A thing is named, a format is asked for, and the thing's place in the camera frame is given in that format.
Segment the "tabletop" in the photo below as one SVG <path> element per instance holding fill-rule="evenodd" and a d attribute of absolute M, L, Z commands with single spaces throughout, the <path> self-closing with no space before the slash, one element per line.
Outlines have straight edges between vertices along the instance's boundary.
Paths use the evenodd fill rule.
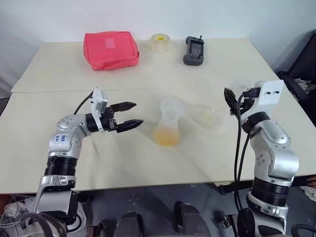
<path fill-rule="evenodd" d="M 95 86 L 106 89 L 112 104 L 137 104 L 129 111 L 116 113 L 118 122 L 143 119 L 144 123 L 124 133 L 95 133 L 85 138 L 77 165 L 76 190 L 233 180 L 237 119 L 229 115 L 224 87 L 252 86 L 258 80 L 274 80 L 277 76 L 248 39 L 206 42 L 213 43 L 207 44 L 205 62 L 199 67 L 178 61 L 182 46 L 178 53 L 172 50 L 158 54 L 145 46 L 142 51 L 144 41 L 139 43 L 141 55 L 151 58 L 153 65 L 140 60 L 135 67 L 110 72 L 92 71 L 81 55 L 81 43 L 44 44 L 23 81 L 12 90 L 15 93 L 0 117 L 0 193 L 37 191 L 56 123 L 72 114 Z M 161 118 L 159 104 L 166 98 L 176 98 L 186 108 L 179 120 L 181 139 L 174 147 L 162 147 L 153 140 Z M 209 126 L 197 120 L 205 108 L 212 111 Z M 90 111 L 86 103 L 79 113 Z M 311 164 L 316 157 L 316 129 L 286 87 L 271 118 L 291 136 L 291 147 L 300 160 L 298 175 L 315 173 Z M 254 152 L 248 146 L 241 179 L 253 179 L 253 172 Z"/>

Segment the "white wall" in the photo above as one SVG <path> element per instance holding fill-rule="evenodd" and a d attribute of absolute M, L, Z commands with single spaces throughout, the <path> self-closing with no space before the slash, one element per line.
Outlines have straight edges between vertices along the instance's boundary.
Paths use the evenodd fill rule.
<path fill-rule="evenodd" d="M 249 36 L 278 71 L 287 70 L 314 28 L 316 0 L 0 0 L 0 88 L 17 82 L 41 42 L 82 41 L 85 32 Z"/>

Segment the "red fabric bag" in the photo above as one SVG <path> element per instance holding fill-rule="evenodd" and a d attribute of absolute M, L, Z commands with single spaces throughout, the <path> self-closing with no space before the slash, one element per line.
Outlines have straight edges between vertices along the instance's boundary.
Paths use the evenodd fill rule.
<path fill-rule="evenodd" d="M 131 33 L 119 31 L 86 33 L 83 54 L 95 71 L 135 66 L 139 59 Z"/>

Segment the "clear plastic cup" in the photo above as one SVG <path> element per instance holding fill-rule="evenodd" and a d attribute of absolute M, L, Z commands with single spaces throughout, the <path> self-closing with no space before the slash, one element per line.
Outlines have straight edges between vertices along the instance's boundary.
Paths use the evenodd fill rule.
<path fill-rule="evenodd" d="M 184 105 L 176 99 L 166 99 L 160 104 L 161 120 L 154 130 L 154 140 L 162 146 L 174 146 L 180 140 L 178 120 Z"/>

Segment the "tape roll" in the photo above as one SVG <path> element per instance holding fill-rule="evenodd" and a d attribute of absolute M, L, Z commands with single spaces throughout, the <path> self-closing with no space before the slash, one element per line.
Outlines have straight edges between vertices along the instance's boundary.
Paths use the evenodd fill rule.
<path fill-rule="evenodd" d="M 165 34 L 154 34 L 151 39 L 152 50 L 166 52 L 169 49 L 169 36 Z"/>

